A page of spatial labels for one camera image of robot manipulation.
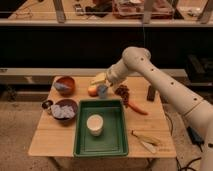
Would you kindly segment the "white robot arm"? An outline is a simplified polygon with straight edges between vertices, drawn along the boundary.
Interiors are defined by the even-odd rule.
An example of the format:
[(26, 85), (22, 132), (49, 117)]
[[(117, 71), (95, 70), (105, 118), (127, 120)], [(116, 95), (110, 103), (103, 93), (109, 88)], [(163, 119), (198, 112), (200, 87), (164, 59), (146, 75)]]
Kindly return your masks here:
[(112, 85), (133, 72), (142, 75), (204, 139), (200, 171), (213, 171), (213, 105), (150, 62), (146, 48), (128, 47), (121, 59), (104, 71)]

